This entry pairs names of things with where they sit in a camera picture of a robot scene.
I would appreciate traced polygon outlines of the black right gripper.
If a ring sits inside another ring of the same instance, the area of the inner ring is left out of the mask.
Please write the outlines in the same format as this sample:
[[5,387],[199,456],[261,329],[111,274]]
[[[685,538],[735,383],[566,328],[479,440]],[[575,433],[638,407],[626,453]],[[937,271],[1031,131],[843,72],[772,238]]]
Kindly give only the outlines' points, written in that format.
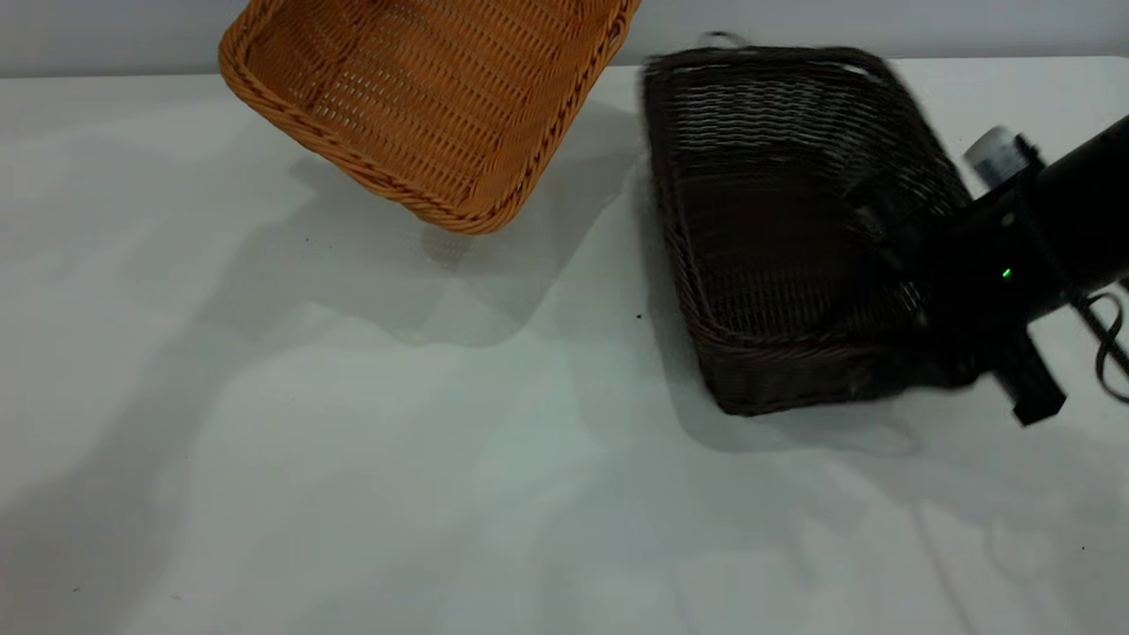
[[895,333],[898,388],[960,390],[983,376],[980,358],[1023,357],[1029,237],[1016,198],[972,205],[930,250],[894,177],[863,176],[844,200],[879,258],[926,258],[927,325]]

